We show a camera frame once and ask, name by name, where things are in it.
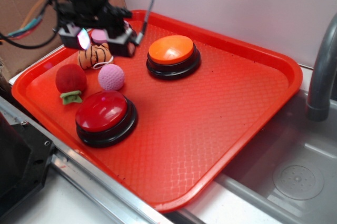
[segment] sink drain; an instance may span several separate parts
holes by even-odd
[[[297,200],[314,198],[324,186],[320,170],[304,160],[292,160],[278,165],[273,180],[282,194]]]

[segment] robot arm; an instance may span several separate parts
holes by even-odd
[[[132,17],[126,8],[112,6],[108,0],[68,0],[59,4],[57,11],[58,33],[66,47],[82,49],[78,37],[82,28],[98,28],[105,30],[112,54],[133,54],[129,44],[136,43],[136,32],[125,25],[124,18]]]

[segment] red tray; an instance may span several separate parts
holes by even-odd
[[[129,20],[138,32],[144,11]],[[180,80],[149,75],[149,46],[167,35],[185,35],[201,53],[200,68]],[[160,212],[195,197],[293,96],[302,82],[289,57],[226,36],[151,14],[132,58],[115,58],[125,71],[120,90],[138,111],[136,129],[121,143],[96,149],[75,130],[81,104],[62,105],[57,70],[75,63],[77,51],[61,48],[15,82],[13,96],[52,134]],[[82,98],[101,91],[97,70],[86,70]]]

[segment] black button base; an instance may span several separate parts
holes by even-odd
[[[114,127],[102,132],[88,132],[76,123],[76,131],[79,138],[87,145],[94,148],[112,146],[121,142],[135,129],[138,115],[135,105],[125,98],[127,111],[121,121]]]
[[[150,74],[159,79],[174,80],[184,78],[194,73],[201,64],[200,52],[194,45],[194,51],[192,55],[177,64],[162,65],[155,63],[151,60],[150,55],[147,55],[146,66]]]

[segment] black cable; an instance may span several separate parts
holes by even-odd
[[[4,41],[6,41],[7,43],[15,46],[15,47],[18,47],[18,48],[21,48],[21,49],[38,49],[38,48],[41,48],[43,46],[46,46],[47,44],[49,44],[52,40],[54,40],[54,38],[56,37],[59,29],[60,29],[60,10],[58,8],[58,1],[57,0],[47,0],[46,3],[44,4],[42,10],[40,11],[40,14],[43,14],[46,7],[48,5],[51,5],[53,3],[53,1],[55,1],[55,9],[56,9],[56,18],[57,18],[57,21],[56,21],[56,28],[54,29],[54,34],[45,42],[41,43],[41,44],[38,44],[38,45],[23,45],[23,44],[19,44],[19,43],[16,43],[12,40],[10,40],[9,38],[7,38],[7,36],[3,35],[1,32],[0,32],[0,38]]]
[[[153,7],[153,3],[154,3],[154,0],[151,0],[151,3],[148,7],[148,10],[146,12],[146,15],[145,15],[145,18],[144,18],[144,23],[143,23],[143,27],[142,27],[142,31],[139,32],[136,40],[133,42],[135,45],[139,45],[145,35],[145,32],[146,32],[146,28],[147,28],[147,22],[148,22],[148,18],[150,16],[150,13],[151,13],[151,10],[152,10],[152,7]]]
[[[148,21],[148,18],[150,16],[150,12],[151,12],[152,7],[153,7],[153,3],[154,3],[154,0],[151,0],[150,6],[148,7],[148,10],[147,10],[145,18],[144,18],[144,25],[143,25],[143,28],[142,28],[143,34],[145,34],[145,31],[146,31],[147,21]]]

